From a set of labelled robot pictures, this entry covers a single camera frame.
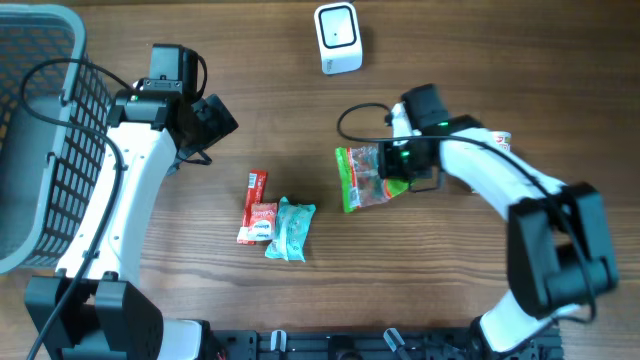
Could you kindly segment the green gummy candy bag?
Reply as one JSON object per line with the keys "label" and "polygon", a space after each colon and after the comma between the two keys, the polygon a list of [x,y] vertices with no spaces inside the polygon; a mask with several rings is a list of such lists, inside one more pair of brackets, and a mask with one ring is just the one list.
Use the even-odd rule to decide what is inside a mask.
{"label": "green gummy candy bag", "polygon": [[383,204],[408,191],[408,183],[383,179],[378,172],[378,147],[339,147],[335,149],[343,211]]}

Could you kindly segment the red chocolate bar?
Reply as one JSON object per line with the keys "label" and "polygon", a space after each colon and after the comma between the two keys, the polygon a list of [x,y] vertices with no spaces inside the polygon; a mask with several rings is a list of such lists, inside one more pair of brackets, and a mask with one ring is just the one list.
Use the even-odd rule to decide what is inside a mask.
{"label": "red chocolate bar", "polygon": [[243,209],[242,224],[236,242],[241,245],[255,245],[256,242],[248,238],[249,222],[251,218],[251,208],[253,204],[261,203],[264,195],[268,172],[264,170],[252,169],[248,176],[248,187]]}

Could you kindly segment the cup noodles container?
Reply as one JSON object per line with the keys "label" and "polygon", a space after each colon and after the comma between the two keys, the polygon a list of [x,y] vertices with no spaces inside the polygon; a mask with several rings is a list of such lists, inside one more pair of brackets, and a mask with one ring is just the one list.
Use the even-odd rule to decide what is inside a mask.
{"label": "cup noodles container", "polygon": [[512,136],[512,134],[510,132],[492,131],[491,134],[492,134],[492,137],[493,137],[495,143],[499,147],[503,148],[507,152],[511,151],[511,136]]}

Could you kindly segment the red orange snack packet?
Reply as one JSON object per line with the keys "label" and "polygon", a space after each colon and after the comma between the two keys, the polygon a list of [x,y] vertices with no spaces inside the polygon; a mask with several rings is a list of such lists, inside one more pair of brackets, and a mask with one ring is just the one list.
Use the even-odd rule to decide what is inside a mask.
{"label": "red orange snack packet", "polygon": [[256,242],[272,240],[275,233],[277,213],[277,203],[254,203],[251,206],[248,239]]}

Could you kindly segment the teal candy bag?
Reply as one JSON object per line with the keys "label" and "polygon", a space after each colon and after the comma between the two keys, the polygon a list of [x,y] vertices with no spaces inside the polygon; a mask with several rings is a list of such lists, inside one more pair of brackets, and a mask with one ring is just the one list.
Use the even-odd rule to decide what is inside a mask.
{"label": "teal candy bag", "polygon": [[304,245],[316,206],[292,204],[287,197],[282,197],[278,205],[274,238],[267,246],[265,256],[305,262]]}

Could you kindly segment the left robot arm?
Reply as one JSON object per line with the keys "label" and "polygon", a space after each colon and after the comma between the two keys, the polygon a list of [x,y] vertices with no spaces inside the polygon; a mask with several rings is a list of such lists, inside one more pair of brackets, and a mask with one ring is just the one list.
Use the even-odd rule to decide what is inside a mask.
{"label": "left robot arm", "polygon": [[181,45],[156,44],[149,74],[123,85],[101,134],[106,152],[71,246],[51,277],[33,278],[25,305],[32,351],[53,359],[214,359],[204,320],[166,318],[139,289],[142,245],[167,173],[207,164],[206,150],[237,128],[207,66]]}

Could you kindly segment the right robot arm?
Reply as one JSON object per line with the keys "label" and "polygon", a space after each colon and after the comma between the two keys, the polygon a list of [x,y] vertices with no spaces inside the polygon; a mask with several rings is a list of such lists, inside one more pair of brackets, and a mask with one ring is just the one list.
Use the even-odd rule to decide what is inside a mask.
{"label": "right robot arm", "polygon": [[475,118],[453,117],[434,85],[401,95],[381,147],[384,178],[412,182],[432,168],[466,183],[506,223],[509,289],[470,329],[469,353],[500,359],[615,289],[619,272],[601,194],[534,169]]}

